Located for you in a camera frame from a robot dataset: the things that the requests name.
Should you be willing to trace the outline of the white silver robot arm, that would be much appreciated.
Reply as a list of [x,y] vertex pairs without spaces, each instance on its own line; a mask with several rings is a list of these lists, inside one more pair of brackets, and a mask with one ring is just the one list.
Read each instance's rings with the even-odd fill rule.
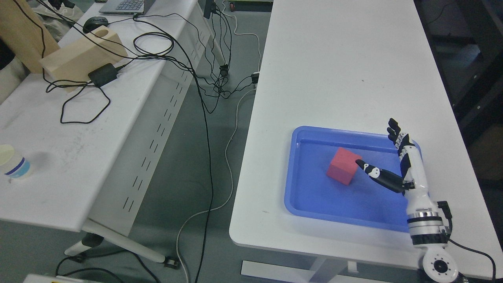
[[408,231],[413,246],[422,252],[420,268],[437,283],[453,283],[459,275],[458,265],[445,250],[448,236],[442,217],[434,211],[408,215]]

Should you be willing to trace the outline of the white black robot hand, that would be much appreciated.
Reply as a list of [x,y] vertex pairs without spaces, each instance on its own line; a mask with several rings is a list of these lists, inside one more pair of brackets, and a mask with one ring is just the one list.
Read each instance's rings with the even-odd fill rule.
[[438,217],[438,205],[430,199],[429,185],[418,147],[393,118],[388,121],[387,131],[388,139],[397,149],[401,175],[378,168],[361,159],[357,159],[355,163],[372,181],[390,191],[402,194],[407,199],[408,217]]

